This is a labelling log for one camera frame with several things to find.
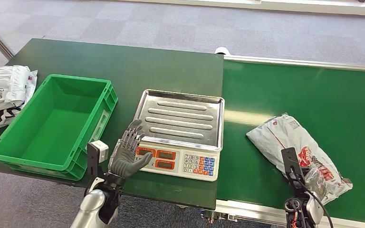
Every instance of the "scale keypad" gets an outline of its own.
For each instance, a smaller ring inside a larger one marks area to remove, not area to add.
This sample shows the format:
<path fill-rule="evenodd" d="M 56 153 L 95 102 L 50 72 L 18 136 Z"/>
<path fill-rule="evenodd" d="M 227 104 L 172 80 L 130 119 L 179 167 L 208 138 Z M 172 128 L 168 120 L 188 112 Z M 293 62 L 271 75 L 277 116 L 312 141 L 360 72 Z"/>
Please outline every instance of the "scale keypad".
<path fill-rule="evenodd" d="M 215 158 L 186 154 L 182 171 L 197 175 L 213 176 L 215 162 Z"/>

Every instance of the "orange display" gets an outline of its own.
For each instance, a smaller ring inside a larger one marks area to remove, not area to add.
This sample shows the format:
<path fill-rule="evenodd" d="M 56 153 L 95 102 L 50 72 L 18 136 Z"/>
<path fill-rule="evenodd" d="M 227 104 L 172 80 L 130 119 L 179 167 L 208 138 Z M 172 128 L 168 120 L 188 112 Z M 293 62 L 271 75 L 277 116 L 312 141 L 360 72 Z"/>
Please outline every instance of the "orange display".
<path fill-rule="evenodd" d="M 162 168 L 167 170 L 173 170 L 174 169 L 174 162 L 172 161 L 166 161 L 166 160 L 156 160 L 155 167 L 156 168 Z"/>
<path fill-rule="evenodd" d="M 154 150 L 154 149 L 145 148 L 145 147 L 138 147 L 138 149 L 136 149 L 136 153 L 139 155 L 145 155 L 149 152 L 151 152 L 154 157 L 156 156 L 156 150 Z"/>
<path fill-rule="evenodd" d="M 175 160 L 175 152 L 158 150 L 156 158 Z"/>

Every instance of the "table edge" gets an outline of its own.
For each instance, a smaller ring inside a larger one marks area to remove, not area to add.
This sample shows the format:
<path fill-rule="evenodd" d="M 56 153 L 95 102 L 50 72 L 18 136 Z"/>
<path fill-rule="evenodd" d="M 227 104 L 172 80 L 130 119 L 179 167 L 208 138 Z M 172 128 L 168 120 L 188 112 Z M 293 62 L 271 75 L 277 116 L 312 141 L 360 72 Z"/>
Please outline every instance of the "table edge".
<path fill-rule="evenodd" d="M 234 62 L 282 64 L 282 65 L 295 65 L 295 66 L 305 66 L 305 67 L 309 67 L 309 66 L 310 67 L 322 67 L 322 68 L 331 68 L 331 69 L 365 70 L 365 66 L 363 66 L 363 65 L 304 61 L 304 60 L 293 60 L 293 59 L 280 59 L 280 58 L 225 55 L 224 60 L 234 61 Z"/>
<path fill-rule="evenodd" d="M 232 200 L 216 200 L 215 212 L 234 215 L 235 219 L 252 220 L 286 227 L 286 213 L 283 209 L 276 209 L 252 203 Z M 331 218 L 335 228 L 365 228 L 365 222 Z M 321 219 L 319 228 L 329 228 L 326 216 Z"/>

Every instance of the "gray carpet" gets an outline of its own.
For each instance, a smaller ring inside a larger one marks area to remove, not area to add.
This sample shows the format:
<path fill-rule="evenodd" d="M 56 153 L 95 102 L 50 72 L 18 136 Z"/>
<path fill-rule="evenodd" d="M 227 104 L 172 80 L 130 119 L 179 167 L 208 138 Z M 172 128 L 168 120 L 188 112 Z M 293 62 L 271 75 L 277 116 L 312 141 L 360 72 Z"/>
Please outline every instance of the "gray carpet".
<path fill-rule="evenodd" d="M 365 17 L 132 2 L 0 0 L 0 35 L 365 65 Z M 6 63 L 0 53 L 0 66 Z M 83 189 L 0 173 L 0 228 L 68 227 Z M 123 197 L 120 228 L 268 227 L 206 224 L 194 208 Z"/>

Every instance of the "red printed logo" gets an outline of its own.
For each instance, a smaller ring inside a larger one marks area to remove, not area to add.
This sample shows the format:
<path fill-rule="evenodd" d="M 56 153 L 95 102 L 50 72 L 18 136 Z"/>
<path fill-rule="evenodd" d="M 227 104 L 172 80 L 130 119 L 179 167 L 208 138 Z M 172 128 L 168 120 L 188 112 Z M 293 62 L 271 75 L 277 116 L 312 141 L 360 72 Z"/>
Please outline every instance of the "red printed logo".
<path fill-rule="evenodd" d="M 311 163 L 311 150 L 308 146 L 305 146 L 301 149 L 301 152 L 298 154 L 300 158 L 299 164 L 300 167 L 307 167 Z"/>
<path fill-rule="evenodd" d="M 317 160 L 315 156 L 312 156 L 311 150 L 308 146 L 305 146 L 301 149 L 301 152 L 298 154 L 300 158 L 299 165 L 300 167 L 315 167 L 318 169 L 320 175 L 324 178 L 325 181 L 331 181 L 334 179 L 334 175 L 332 172 L 323 165 L 320 161 Z"/>

